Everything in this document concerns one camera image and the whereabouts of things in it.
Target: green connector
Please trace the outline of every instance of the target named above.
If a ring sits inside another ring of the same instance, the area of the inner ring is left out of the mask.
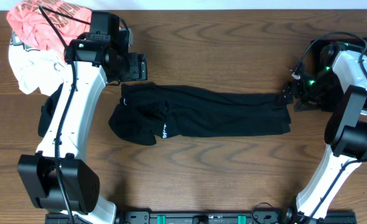
[[[165,224],[165,215],[159,215],[157,217],[157,224]]]
[[[239,215],[238,216],[238,224],[246,224],[246,216],[245,215]]]

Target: pink cloth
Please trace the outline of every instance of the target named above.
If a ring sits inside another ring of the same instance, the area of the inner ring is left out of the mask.
[[[63,44],[41,15],[39,5],[87,22],[91,22],[92,11],[58,0],[25,0],[18,3],[14,9],[8,12],[8,23],[23,43],[38,50],[53,49],[60,59],[63,60]],[[67,45],[80,34],[90,31],[90,25],[76,22],[48,11],[45,12],[59,30]]]

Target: white panel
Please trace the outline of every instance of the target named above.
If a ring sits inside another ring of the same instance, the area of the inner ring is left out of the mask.
[[[350,85],[365,88],[367,90],[367,78],[358,62],[360,53],[352,50],[344,50],[338,53],[332,65],[333,72],[340,80],[343,92]],[[367,72],[367,56],[363,56],[363,66]]]
[[[73,212],[73,215],[78,215],[82,219],[93,224],[114,224],[116,212],[117,206],[99,195],[96,207],[92,212],[90,212],[88,215],[82,215],[78,212]]]
[[[106,86],[106,74],[102,66],[92,66],[91,62],[75,62],[77,72],[77,91],[74,93],[72,102],[66,115],[60,140],[60,157],[66,153],[74,154],[75,159],[86,161],[86,142],[90,130],[92,116],[96,102],[103,88]],[[53,114],[51,124],[37,147],[36,152],[42,151],[45,157],[55,156],[55,144],[59,122],[68,100],[72,84],[71,66],[67,65],[62,91],[58,104]]]
[[[340,172],[342,165],[353,160],[356,160],[356,158],[344,155],[335,157],[333,155],[332,148],[329,145],[326,145],[325,154],[316,169],[316,172],[305,189],[297,195],[296,203],[298,211],[303,212],[305,216],[309,217],[320,202],[320,199],[326,194],[337,174]],[[328,206],[332,202],[334,196],[337,194],[338,190],[344,184],[344,181],[349,177],[349,175],[360,165],[360,162],[348,165],[340,178],[338,178],[336,184],[332,188],[332,191],[313,216],[314,219],[326,217]]]
[[[10,10],[20,0],[0,0]],[[367,9],[367,0],[67,0],[90,9],[210,10],[210,9]]]

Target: white logo print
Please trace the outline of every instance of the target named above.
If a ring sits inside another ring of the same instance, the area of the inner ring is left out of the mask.
[[[167,138],[167,132],[165,131],[166,127],[167,127],[167,125],[165,125],[165,123],[164,123],[163,138]]]

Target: white cloth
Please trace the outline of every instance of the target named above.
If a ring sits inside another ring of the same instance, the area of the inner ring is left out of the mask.
[[[63,82],[65,62],[52,50],[26,51],[22,45],[10,45],[8,58],[19,89],[25,94],[40,88],[41,94],[50,96]]]

